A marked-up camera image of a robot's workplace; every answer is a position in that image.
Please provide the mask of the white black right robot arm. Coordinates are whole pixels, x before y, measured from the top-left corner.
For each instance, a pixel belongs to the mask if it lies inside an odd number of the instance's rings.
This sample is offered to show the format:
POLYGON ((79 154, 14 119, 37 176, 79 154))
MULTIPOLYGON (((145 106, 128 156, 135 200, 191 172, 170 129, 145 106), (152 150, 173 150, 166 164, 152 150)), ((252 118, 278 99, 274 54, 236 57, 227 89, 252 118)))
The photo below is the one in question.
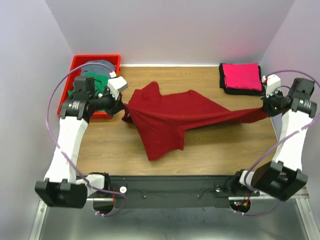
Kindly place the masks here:
POLYGON ((231 192, 242 195, 248 189, 266 193, 282 202, 303 188, 308 176, 302 171, 302 151, 308 128, 319 120, 317 104, 311 101, 315 82, 295 78, 287 95, 281 91, 281 79, 271 74, 262 78, 265 94, 263 109, 269 117, 281 115, 278 143, 272 147, 272 160, 256 170, 243 170, 230 182, 231 192))

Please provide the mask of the dark red t shirt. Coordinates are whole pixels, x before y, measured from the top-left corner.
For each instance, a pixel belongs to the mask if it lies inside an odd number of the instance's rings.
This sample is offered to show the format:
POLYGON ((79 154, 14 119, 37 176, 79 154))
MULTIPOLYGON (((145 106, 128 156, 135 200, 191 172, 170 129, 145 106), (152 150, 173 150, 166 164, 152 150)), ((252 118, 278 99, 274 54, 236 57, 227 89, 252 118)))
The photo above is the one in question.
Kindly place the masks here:
POLYGON ((136 89, 122 120, 135 125, 149 161, 183 150, 187 130, 231 122, 250 124, 267 118, 261 107, 229 110, 189 90, 162 95, 157 82, 136 89))

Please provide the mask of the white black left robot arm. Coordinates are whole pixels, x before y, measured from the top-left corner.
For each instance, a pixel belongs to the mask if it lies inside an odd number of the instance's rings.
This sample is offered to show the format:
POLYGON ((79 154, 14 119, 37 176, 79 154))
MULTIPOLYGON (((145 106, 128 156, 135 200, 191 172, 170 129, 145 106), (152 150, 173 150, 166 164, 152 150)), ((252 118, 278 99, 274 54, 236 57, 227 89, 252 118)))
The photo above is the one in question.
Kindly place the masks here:
POLYGON ((49 207, 81 209, 93 193, 100 197, 111 193, 111 180, 107 173, 84 175, 76 165, 91 117, 98 111, 105 111, 112 117, 124 110, 122 91, 128 83, 122 76, 111 78, 102 93, 96 93, 95 83, 92 76, 76 77, 73 94, 61 106, 53 158, 44 179, 37 181, 34 188, 49 207))

